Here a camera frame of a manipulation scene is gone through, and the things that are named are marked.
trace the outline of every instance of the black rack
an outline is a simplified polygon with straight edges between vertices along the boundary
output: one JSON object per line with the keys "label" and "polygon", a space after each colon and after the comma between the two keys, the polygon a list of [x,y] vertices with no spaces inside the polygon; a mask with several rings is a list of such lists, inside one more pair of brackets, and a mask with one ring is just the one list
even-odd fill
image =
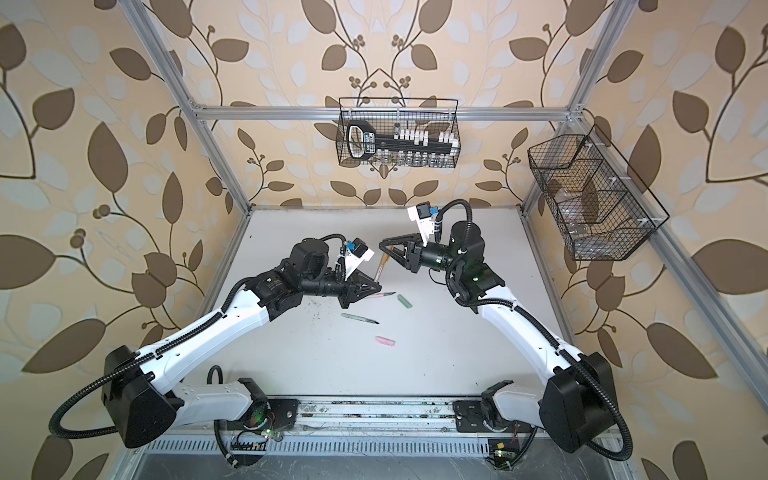
{"label": "black rack", "polygon": [[[626,260],[657,228],[669,212],[627,163],[617,173],[598,146],[606,136],[566,134],[528,149],[536,183],[547,201],[554,221],[573,260]],[[625,182],[634,182],[664,212],[643,207]]]}
{"label": "black rack", "polygon": [[457,108],[448,98],[340,98],[339,164],[453,168],[461,152]]}

